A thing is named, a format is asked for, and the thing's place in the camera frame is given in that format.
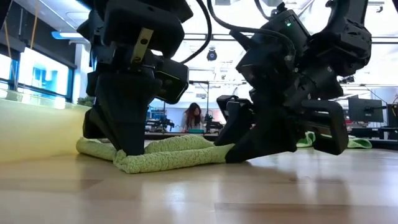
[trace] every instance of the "green cloth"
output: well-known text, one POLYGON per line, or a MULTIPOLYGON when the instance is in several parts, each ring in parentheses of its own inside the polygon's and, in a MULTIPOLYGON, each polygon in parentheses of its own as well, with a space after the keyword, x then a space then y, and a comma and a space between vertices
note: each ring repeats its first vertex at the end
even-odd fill
MULTIPOLYGON (((315 134, 307 133, 297 147, 311 147, 315 134)), ((76 144, 79 153, 94 156, 113 164, 128 174, 156 172, 203 164, 225 163, 225 155, 234 146, 215 146, 200 135, 177 136, 161 141, 154 141, 145 147, 141 156, 126 156, 123 150, 117 151, 111 143, 80 138, 76 144)), ((370 149, 372 145, 365 139, 350 139, 348 148, 370 149)))

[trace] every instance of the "security camera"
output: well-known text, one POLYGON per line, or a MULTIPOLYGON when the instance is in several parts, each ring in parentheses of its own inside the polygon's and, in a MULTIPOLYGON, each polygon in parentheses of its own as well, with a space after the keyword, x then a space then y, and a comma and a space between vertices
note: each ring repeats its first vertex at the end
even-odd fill
POLYGON ((209 52, 207 53, 207 60, 211 62, 216 59, 217 59, 216 49, 210 49, 209 52))

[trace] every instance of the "light wooden floor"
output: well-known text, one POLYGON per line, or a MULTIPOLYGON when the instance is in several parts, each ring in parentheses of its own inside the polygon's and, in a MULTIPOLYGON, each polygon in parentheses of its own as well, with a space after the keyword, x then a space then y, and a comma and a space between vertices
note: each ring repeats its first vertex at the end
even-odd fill
POLYGON ((398 153, 300 150, 134 175, 82 155, 3 164, 0 223, 398 223, 398 153))

